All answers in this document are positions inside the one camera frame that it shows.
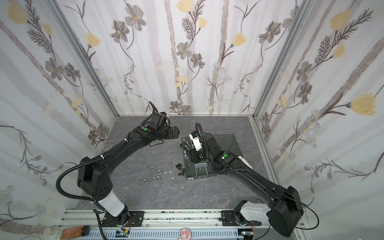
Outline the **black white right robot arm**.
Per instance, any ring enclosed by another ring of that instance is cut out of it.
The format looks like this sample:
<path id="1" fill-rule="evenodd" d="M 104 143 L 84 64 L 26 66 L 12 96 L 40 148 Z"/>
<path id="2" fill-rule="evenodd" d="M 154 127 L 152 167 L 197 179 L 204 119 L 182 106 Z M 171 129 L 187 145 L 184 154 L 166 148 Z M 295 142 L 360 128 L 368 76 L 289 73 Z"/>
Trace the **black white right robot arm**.
<path id="1" fill-rule="evenodd" d="M 195 124 L 195 131 L 189 137 L 193 146 L 186 150 L 186 154 L 191 161 L 204 161 L 215 174 L 239 180 L 264 202 L 267 207 L 265 212 L 255 203 L 242 204 L 240 215 L 243 219 L 248 222 L 266 219 L 280 235 L 287 238 L 292 235 L 305 213 L 304 209 L 308 207 L 301 201 L 295 188 L 284 188 L 271 182 L 254 171 L 243 157 L 228 150 L 223 151 L 215 137 L 203 131 L 200 123 Z"/>

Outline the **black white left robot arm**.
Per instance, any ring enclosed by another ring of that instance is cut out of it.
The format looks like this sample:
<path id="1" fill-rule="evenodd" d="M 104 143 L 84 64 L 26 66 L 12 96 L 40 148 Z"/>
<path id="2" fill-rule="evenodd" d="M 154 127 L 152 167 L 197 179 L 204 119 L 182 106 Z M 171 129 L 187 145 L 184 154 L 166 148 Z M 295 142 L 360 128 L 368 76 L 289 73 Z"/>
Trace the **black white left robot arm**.
<path id="1" fill-rule="evenodd" d="M 92 159 L 85 157 L 78 165 L 63 172 L 57 178 L 56 189 L 66 198 L 95 204 L 112 219 L 114 225 L 126 226 L 131 220 L 129 208 L 114 193 L 110 178 L 112 172 L 141 148 L 152 146 L 154 141 L 162 144 L 164 140 L 177 139 L 179 134 L 178 127 L 171 126 L 167 114 L 153 108 L 152 113 L 114 147 Z M 86 193 L 86 196 L 70 194 L 61 186 L 64 177 L 74 171 L 78 171 L 77 186 Z"/>

